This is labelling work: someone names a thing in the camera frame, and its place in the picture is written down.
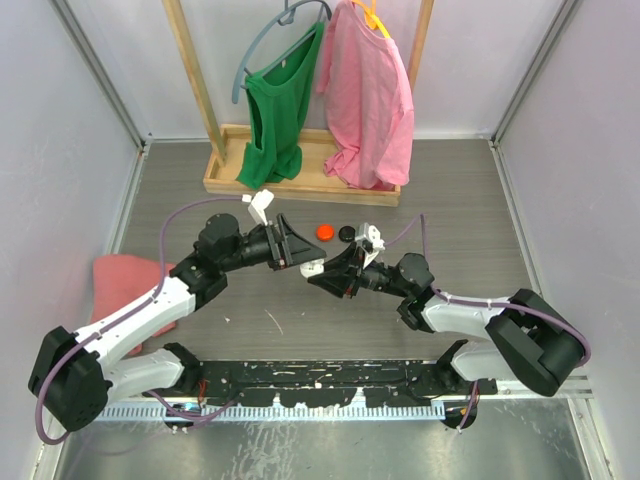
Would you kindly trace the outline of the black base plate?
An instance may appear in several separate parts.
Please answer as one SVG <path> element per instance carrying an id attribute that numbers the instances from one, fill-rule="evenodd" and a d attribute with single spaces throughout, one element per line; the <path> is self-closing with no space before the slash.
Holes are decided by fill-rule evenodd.
<path id="1" fill-rule="evenodd" d="M 365 406 L 429 406 L 444 396 L 467 396 L 473 383 L 441 362 L 421 360 L 205 361 L 193 383 L 172 387 L 166 397 L 200 396 L 213 405 L 235 401 L 286 408 L 345 407 L 357 393 Z"/>

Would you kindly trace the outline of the wooden clothes rack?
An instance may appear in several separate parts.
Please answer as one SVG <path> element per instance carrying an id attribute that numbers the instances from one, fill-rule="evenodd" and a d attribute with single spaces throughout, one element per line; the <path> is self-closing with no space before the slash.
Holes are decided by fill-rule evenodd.
<path id="1" fill-rule="evenodd" d="M 331 9 L 326 1 L 298 1 L 291 5 L 289 5 L 289 1 L 285 1 L 283 11 L 265 25 L 242 58 L 234 75 L 232 102 L 236 103 L 239 99 L 241 81 L 248 74 L 246 69 L 248 61 L 260 41 L 274 25 L 293 23 L 296 10 L 312 2 L 322 5 L 316 22 L 323 19 L 323 11 L 327 20 L 331 18 Z M 242 166 L 244 144 L 250 139 L 251 128 L 247 125 L 233 124 L 220 126 L 214 113 L 181 1 L 163 1 L 163 5 L 212 145 L 212 153 L 204 174 L 203 185 L 209 193 L 251 193 L 251 189 L 236 180 Z M 407 67 L 407 76 L 412 91 L 420 68 L 433 5 L 434 1 L 421 1 L 417 16 L 417 25 Z M 269 67 L 274 66 L 276 62 L 280 62 L 293 48 L 294 46 L 292 45 L 291 48 L 286 50 L 286 53 L 283 52 L 283 55 L 278 57 Z M 334 137 L 329 130 L 303 128 L 299 135 L 298 144 L 303 155 L 299 174 L 293 180 L 265 184 L 265 188 L 272 190 L 279 197 L 342 204 L 388 207 L 397 207 L 399 205 L 400 186 L 395 186 L 391 190 L 355 189 L 350 188 L 338 177 L 329 177 L 323 173 L 325 159 L 337 151 Z"/>

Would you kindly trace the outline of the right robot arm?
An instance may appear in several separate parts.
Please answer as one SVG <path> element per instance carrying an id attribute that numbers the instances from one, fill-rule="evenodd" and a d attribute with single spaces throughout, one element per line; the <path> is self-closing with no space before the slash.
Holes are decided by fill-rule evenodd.
<path id="1" fill-rule="evenodd" d="M 338 298 L 362 289 L 399 297 L 397 312 L 413 331 L 462 335 L 461 346 L 444 355 L 438 370 L 440 385 L 452 394 L 494 379 L 552 397 L 590 357 L 585 338 L 534 291 L 494 299 L 453 296 L 435 288 L 422 254 L 407 253 L 390 266 L 352 243 L 329 261 L 305 263 L 301 273 Z"/>

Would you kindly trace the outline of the red folded cloth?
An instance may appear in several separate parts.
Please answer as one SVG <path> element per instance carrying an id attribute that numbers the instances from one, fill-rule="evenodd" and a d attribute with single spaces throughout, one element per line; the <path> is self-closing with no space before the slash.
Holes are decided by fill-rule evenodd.
<path id="1" fill-rule="evenodd" d="M 91 323 L 117 312 L 154 289 L 161 266 L 134 255 L 111 254 L 93 262 L 93 312 Z"/>

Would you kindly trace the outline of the green t-shirt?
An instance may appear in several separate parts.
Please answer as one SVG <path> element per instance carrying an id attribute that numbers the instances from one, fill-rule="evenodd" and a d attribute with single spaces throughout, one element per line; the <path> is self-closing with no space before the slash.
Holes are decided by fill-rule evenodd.
<path id="1" fill-rule="evenodd" d="M 317 22 L 286 57 L 245 77 L 251 139 L 237 180 L 251 189 L 292 180 L 302 166 L 298 145 L 325 31 Z"/>

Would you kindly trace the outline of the yellow hanger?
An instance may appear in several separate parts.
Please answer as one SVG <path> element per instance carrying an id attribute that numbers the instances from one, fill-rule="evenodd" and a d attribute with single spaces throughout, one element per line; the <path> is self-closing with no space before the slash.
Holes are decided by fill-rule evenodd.
<path id="1" fill-rule="evenodd" d="M 362 10 L 365 24 L 370 30 L 379 31 L 384 38 L 389 39 L 391 37 L 384 23 L 377 15 L 376 0 L 371 0 L 369 4 L 362 0 L 351 0 L 351 3 Z"/>

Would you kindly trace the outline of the pink t-shirt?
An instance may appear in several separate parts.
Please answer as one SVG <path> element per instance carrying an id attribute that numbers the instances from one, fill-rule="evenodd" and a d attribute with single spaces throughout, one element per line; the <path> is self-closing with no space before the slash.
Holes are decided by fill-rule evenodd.
<path id="1" fill-rule="evenodd" d="M 324 173 L 352 188 L 391 190 L 409 182 L 414 104 L 395 41 L 369 29 L 340 2 L 323 42 L 317 92 L 337 152 Z"/>

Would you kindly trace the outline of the orange earbud case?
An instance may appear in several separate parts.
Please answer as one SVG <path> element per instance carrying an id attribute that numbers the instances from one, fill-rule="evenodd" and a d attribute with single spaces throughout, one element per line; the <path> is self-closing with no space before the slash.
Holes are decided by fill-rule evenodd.
<path id="1" fill-rule="evenodd" d="M 329 242 L 335 237 L 335 229 L 329 224 L 322 224 L 316 228 L 315 234 L 321 242 Z"/>

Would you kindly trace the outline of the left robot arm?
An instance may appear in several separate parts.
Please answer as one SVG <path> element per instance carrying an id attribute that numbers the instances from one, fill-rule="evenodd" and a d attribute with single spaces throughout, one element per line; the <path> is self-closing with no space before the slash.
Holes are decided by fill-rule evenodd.
<path id="1" fill-rule="evenodd" d="M 210 217 L 193 252 L 166 272 L 159 284 L 110 316 L 69 332 L 59 326 L 43 338 L 28 388 L 37 398 L 35 418 L 49 412 L 68 432 L 89 425 L 112 402 L 147 391 L 194 393 L 201 362 L 185 347 L 168 343 L 152 354 L 129 352 L 169 324 L 216 298 L 227 275 L 266 264 L 274 271 L 325 258 L 326 253 L 291 227 L 283 215 L 240 231 L 231 214 Z"/>

